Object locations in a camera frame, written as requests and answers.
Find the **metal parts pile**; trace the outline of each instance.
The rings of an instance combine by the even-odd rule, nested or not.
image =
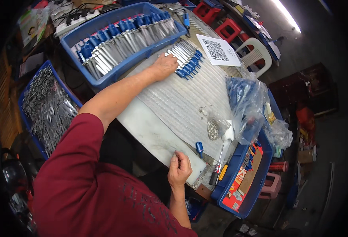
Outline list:
[[[203,54],[197,50],[194,46],[185,40],[179,39],[171,49],[165,52],[165,56],[172,54],[178,59],[178,68],[175,71],[180,77],[188,78],[186,76],[191,76],[191,73],[195,75],[198,71],[196,68],[200,68],[199,61],[202,61]]]
[[[77,115],[77,105],[58,84],[50,66],[34,76],[24,95],[22,110],[33,123],[30,132],[37,135],[50,157]]]
[[[99,80],[123,60],[149,45],[178,33],[170,14],[152,12],[130,20],[110,24],[108,28],[88,34],[89,40],[76,45],[82,65]]]

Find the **clear plastic bag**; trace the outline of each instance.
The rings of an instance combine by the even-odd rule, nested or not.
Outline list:
[[[274,147],[280,149],[287,149],[291,146],[292,142],[292,132],[288,129],[289,125],[283,120],[276,119],[272,125],[267,121],[263,126],[266,136]]]
[[[208,112],[206,117],[208,138],[211,141],[219,139],[231,126],[228,121],[213,110]]]
[[[265,121],[263,105],[269,102],[266,84],[249,74],[248,79],[226,78],[229,105],[232,109],[235,139],[242,145],[252,144]]]

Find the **power strip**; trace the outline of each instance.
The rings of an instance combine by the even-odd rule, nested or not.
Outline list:
[[[70,25],[67,25],[66,22],[62,23],[61,25],[57,26],[55,36],[61,36],[71,31],[75,27],[85,23],[86,21],[98,16],[99,14],[100,14],[99,11],[95,10],[94,13],[92,14],[87,13],[87,16],[85,17],[80,16],[77,20],[71,19]]]

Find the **qr code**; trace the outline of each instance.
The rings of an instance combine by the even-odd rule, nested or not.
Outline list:
[[[237,204],[237,203],[234,203],[232,208],[233,208],[233,210],[237,211],[238,204]]]
[[[215,41],[203,39],[211,58],[214,60],[229,61],[221,45]]]

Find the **red cylinder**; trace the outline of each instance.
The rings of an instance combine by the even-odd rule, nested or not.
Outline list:
[[[287,161],[273,162],[269,166],[270,172],[286,172],[289,169],[289,163]]]

